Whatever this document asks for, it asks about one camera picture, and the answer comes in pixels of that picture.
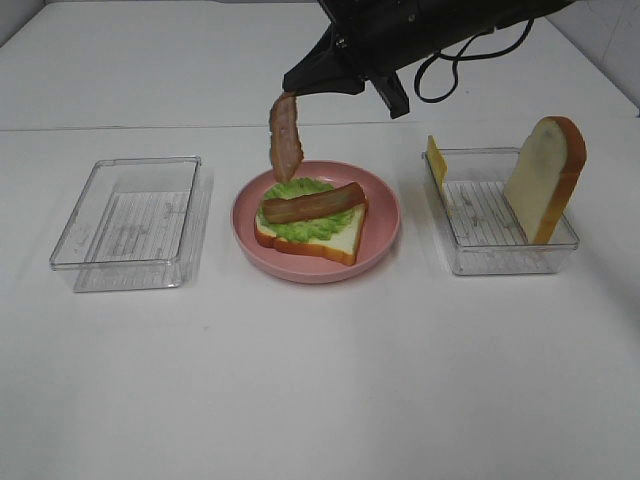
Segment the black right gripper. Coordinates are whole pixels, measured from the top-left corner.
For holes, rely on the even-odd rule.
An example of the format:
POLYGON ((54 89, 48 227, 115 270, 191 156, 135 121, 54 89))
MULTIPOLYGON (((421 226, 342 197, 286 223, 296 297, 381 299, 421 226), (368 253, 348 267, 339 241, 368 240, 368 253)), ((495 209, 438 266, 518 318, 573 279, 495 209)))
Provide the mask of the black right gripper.
POLYGON ((391 119, 409 113, 395 72, 471 36, 555 13, 568 1, 323 1, 331 19, 310 52, 283 77, 296 96, 363 91, 372 84, 391 119))

